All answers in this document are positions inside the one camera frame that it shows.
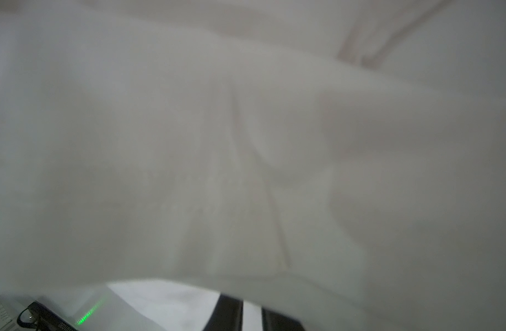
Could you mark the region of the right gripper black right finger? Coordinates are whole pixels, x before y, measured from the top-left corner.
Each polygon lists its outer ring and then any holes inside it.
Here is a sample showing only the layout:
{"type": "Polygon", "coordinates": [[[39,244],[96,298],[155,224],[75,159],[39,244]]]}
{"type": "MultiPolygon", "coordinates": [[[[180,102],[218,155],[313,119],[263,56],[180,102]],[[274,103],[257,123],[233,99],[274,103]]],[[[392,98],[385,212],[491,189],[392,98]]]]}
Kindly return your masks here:
{"type": "Polygon", "coordinates": [[[261,309],[263,331],[305,331],[303,325],[285,315],[261,309]]]}

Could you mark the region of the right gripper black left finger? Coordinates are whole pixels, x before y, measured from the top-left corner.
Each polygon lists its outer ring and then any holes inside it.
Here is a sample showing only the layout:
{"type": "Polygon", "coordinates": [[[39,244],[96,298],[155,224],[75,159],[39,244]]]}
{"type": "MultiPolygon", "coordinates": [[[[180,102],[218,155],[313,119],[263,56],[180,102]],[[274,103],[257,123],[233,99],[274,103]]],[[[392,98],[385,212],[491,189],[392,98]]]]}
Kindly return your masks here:
{"type": "Polygon", "coordinates": [[[203,331],[242,331],[243,301],[220,295],[203,331]]]}

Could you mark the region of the white t-shirt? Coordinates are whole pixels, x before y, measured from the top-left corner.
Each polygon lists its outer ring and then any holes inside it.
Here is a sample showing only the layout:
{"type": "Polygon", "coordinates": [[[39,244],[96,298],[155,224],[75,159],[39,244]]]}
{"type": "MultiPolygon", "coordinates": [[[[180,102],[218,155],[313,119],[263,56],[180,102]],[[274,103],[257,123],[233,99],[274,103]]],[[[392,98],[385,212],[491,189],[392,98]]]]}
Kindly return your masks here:
{"type": "Polygon", "coordinates": [[[506,1],[0,1],[0,293],[506,330],[506,1]]]}

